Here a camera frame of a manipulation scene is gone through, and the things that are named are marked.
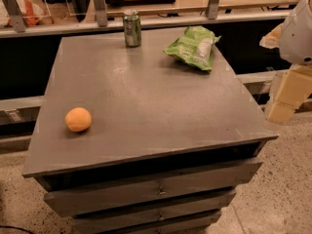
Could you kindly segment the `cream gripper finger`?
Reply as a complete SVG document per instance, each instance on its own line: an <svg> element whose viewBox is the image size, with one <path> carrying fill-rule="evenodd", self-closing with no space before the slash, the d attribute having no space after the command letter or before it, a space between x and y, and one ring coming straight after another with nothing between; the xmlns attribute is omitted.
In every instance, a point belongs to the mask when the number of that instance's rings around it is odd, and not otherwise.
<svg viewBox="0 0 312 234"><path fill-rule="evenodd" d="M267 49L278 48L280 44L281 29L282 24L280 23L261 38L259 46Z"/></svg>
<svg viewBox="0 0 312 234"><path fill-rule="evenodd" d="M277 124L287 123L312 95L312 67L293 64L286 72L278 73L269 95L270 100L265 106L266 119Z"/></svg>

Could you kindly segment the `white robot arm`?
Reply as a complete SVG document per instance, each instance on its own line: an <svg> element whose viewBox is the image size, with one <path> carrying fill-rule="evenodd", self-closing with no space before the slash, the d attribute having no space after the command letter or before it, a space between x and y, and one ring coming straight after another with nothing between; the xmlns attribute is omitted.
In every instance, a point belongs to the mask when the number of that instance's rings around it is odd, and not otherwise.
<svg viewBox="0 0 312 234"><path fill-rule="evenodd" d="M291 64L271 85L265 107L268 121L285 124L312 95L312 0L300 0L283 23L261 38L259 45L278 48Z"/></svg>

